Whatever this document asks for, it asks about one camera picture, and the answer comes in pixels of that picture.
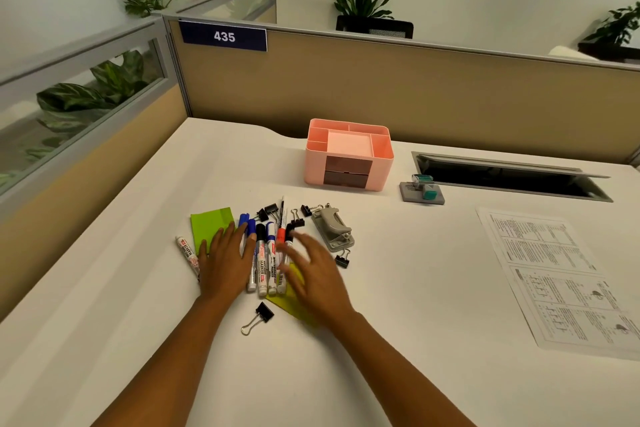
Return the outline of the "person's left hand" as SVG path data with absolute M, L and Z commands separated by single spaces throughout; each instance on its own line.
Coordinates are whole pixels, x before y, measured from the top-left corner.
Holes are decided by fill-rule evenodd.
M 243 266 L 239 243 L 245 225 L 219 229 L 212 237 L 209 264 L 200 264 L 200 298 L 206 302 L 230 306 L 244 291 L 250 272 Z

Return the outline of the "person's right hand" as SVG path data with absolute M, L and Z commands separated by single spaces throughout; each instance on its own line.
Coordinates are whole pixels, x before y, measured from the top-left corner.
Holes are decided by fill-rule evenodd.
M 290 260 L 278 269 L 286 276 L 298 301 L 332 332 L 360 319 L 330 252 L 303 232 L 294 231 L 292 237 L 305 248 L 307 255 L 285 244 L 277 245 L 276 249 Z

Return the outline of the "person's right forearm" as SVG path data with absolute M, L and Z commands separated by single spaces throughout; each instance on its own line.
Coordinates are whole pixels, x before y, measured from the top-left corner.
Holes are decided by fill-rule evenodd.
M 476 427 L 355 310 L 324 317 L 393 427 Z

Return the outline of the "white marker red label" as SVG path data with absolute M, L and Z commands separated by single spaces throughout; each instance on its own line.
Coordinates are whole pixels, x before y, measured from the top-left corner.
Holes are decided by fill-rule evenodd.
M 189 263 L 189 267 L 194 272 L 198 283 L 200 283 L 200 264 L 196 253 L 193 251 L 193 248 L 189 245 L 188 241 L 182 236 L 176 236 L 175 242 L 179 247 L 181 253 L 184 258 Z

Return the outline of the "black cap whiteboard marker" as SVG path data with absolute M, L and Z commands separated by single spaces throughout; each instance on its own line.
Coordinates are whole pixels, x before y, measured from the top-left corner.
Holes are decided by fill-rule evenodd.
M 268 295 L 268 262 L 266 251 L 266 227 L 259 223 L 256 226 L 257 243 L 255 246 L 257 292 L 260 298 Z
M 293 236 L 292 236 L 292 232 L 294 231 L 295 226 L 294 223 L 289 223 L 286 228 L 285 228 L 285 245 L 287 247 L 287 250 L 284 252 L 283 254 L 283 264 L 286 268 L 288 268 L 290 266 L 291 263 L 291 257 L 289 256 L 289 248 L 292 247 L 292 243 L 293 243 Z

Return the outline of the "red cap whiteboard marker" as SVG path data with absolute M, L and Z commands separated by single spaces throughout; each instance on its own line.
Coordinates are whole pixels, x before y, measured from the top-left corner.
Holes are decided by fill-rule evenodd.
M 281 265 L 287 260 L 286 253 L 280 251 L 277 245 L 288 245 L 286 239 L 286 230 L 279 228 L 276 236 L 276 293 L 278 295 L 284 295 L 287 290 L 287 279 L 285 273 L 282 272 Z

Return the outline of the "green sticky note pad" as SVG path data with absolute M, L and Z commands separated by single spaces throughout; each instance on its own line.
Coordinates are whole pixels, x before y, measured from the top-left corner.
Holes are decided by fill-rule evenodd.
M 309 313 L 299 301 L 294 292 L 294 289 L 289 284 L 287 279 L 287 290 L 284 294 L 276 294 L 274 296 L 266 296 L 265 300 L 271 302 L 273 305 L 284 310 L 290 314 L 293 318 L 296 318 L 311 328 L 317 328 L 318 323 L 316 319 Z
M 203 240 L 206 241 L 207 251 L 209 251 L 212 237 L 216 235 L 219 229 L 225 230 L 232 221 L 235 221 L 235 218 L 230 207 L 203 213 L 192 213 L 190 222 L 195 252 L 199 252 Z

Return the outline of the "pink desk organizer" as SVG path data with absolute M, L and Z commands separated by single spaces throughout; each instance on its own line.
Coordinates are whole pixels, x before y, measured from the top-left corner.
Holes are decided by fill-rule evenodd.
M 387 127 L 310 120 L 305 149 L 306 184 L 382 191 L 393 162 Z

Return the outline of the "grey teal stapler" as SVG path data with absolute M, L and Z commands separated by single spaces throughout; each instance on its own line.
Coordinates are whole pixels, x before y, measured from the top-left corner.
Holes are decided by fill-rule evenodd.
M 427 174 L 412 174 L 410 181 L 399 183 L 402 200 L 406 203 L 444 205 L 445 198 L 433 177 Z

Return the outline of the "beige glass-topped cubicle partition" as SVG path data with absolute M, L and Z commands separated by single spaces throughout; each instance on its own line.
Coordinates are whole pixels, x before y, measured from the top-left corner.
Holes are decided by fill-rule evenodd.
M 188 117 L 161 15 L 45 51 L 0 73 L 0 103 L 149 42 L 161 78 L 0 189 L 0 323 Z

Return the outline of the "broad-leaf plant behind glass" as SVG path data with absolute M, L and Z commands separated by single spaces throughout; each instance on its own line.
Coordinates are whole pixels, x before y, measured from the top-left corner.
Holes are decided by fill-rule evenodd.
M 162 77 L 145 44 L 0 105 L 0 194 Z

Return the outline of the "blue number sign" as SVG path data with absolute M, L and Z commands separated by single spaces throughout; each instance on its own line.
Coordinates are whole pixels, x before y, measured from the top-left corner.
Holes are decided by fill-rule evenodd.
M 264 28 L 233 26 L 179 20 L 182 39 L 186 44 L 268 51 L 267 31 Z

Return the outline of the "printed paper sheet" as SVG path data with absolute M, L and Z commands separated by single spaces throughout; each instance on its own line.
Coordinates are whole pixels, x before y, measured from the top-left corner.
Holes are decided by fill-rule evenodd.
M 540 348 L 640 362 L 640 316 L 567 220 L 476 213 Z

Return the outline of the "black planter box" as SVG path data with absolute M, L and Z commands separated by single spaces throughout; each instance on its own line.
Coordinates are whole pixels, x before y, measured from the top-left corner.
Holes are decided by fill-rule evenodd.
M 640 65 L 640 48 L 604 42 L 579 42 L 578 51 L 598 60 Z

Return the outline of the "dark green potted plant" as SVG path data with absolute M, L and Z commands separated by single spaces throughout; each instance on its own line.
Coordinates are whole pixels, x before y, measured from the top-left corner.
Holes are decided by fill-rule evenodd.
M 640 1 L 620 9 L 609 11 L 595 31 L 583 38 L 584 42 L 621 46 L 630 42 L 633 33 L 640 28 Z

